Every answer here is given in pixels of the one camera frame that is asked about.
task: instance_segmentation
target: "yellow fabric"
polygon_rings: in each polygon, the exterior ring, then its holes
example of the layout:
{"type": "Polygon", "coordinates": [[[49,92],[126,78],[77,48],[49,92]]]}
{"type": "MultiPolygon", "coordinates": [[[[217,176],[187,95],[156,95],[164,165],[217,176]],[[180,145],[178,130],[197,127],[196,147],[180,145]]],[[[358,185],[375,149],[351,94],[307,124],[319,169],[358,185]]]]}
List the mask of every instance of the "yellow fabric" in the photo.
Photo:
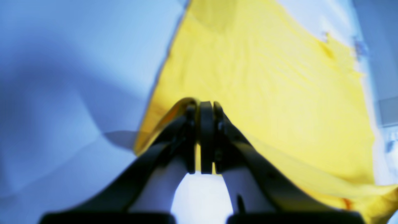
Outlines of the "yellow fabric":
{"type": "Polygon", "coordinates": [[[398,209],[398,192],[374,185],[375,138],[353,66],[348,47],[317,40],[274,0],[193,0],[141,132],[181,98],[219,101],[298,187],[378,223],[398,209]]]}

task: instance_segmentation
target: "yellow cloth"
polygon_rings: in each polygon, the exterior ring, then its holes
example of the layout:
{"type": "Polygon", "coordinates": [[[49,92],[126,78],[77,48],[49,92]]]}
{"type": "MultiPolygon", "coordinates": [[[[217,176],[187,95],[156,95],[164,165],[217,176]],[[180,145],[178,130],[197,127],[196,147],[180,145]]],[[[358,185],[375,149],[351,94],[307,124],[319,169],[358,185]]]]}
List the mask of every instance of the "yellow cloth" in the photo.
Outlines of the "yellow cloth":
{"type": "Polygon", "coordinates": [[[374,185],[375,138],[353,66],[350,48],[317,40],[274,0],[193,0],[141,132],[181,98],[219,101],[298,187],[378,223],[398,209],[398,192],[374,185]]]}

